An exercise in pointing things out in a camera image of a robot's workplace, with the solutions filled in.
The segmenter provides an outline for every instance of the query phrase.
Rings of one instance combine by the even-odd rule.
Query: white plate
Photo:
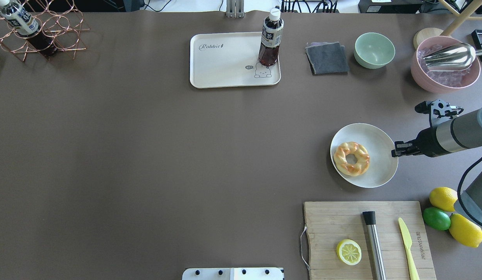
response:
[[[197,88],[271,86],[280,81],[279,62],[258,62],[262,32],[198,34],[191,39],[189,81]]]
[[[341,173],[333,159],[337,147],[350,141],[362,144],[370,155],[369,169],[356,177]],[[395,144],[384,131],[370,124],[349,124],[340,129],[331,142],[331,161],[346,181],[362,188],[376,188],[386,184],[396,173],[398,158],[391,156],[392,149]]]

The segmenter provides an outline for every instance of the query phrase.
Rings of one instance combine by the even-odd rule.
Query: ice scoop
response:
[[[482,49],[476,50],[466,43],[457,43],[443,48],[423,58],[429,71],[462,71],[468,69]]]

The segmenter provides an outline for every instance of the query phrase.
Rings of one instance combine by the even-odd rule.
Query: donut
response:
[[[348,154],[353,154],[357,158],[357,163],[348,163],[346,161]],[[339,145],[333,158],[337,169],[346,175],[355,177],[364,174],[369,169],[369,153],[363,145],[356,142],[344,142]]]

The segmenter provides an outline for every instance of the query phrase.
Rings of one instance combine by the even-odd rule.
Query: bottle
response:
[[[0,0],[0,15],[18,32],[19,37],[27,40],[42,55],[51,56],[58,51],[54,39],[44,34],[36,18],[16,0]]]
[[[284,21],[280,19],[280,10],[271,9],[270,15],[263,22],[262,42],[258,54],[258,61],[262,65],[272,66],[277,62],[283,27]]]

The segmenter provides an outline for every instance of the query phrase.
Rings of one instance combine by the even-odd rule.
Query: wire rack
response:
[[[62,1],[68,5],[67,11],[54,12],[49,10],[53,2]],[[32,4],[36,4],[43,9],[41,12],[32,13],[32,16],[42,26],[44,34],[53,39],[53,44],[58,49],[57,55],[60,55],[60,53],[72,54],[73,59],[75,59],[77,51],[87,49],[81,39],[81,34],[89,31],[90,27],[84,21],[84,14],[77,9],[74,0],[25,0],[23,2],[23,6],[30,11],[35,10]],[[22,62],[26,61],[29,54],[40,54],[25,39],[19,37],[15,29],[2,16],[0,16],[0,46],[4,51],[13,54]]]

